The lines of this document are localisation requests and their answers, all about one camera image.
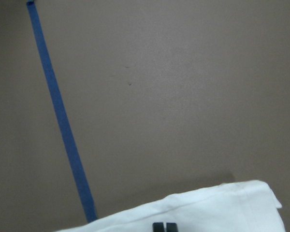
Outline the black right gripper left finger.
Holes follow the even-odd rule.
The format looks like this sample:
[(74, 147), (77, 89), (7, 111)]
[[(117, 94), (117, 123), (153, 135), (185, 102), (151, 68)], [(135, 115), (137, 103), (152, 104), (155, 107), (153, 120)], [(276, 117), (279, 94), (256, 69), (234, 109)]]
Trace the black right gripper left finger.
[(164, 232), (164, 223), (163, 222), (154, 222), (152, 224), (153, 232)]

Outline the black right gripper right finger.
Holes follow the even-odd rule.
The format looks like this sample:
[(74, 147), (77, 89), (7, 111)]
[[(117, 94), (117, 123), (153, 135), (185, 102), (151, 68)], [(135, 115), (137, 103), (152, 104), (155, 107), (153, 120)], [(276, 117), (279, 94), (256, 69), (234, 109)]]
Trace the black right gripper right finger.
[(174, 222), (166, 223), (166, 232), (178, 232), (177, 224)]

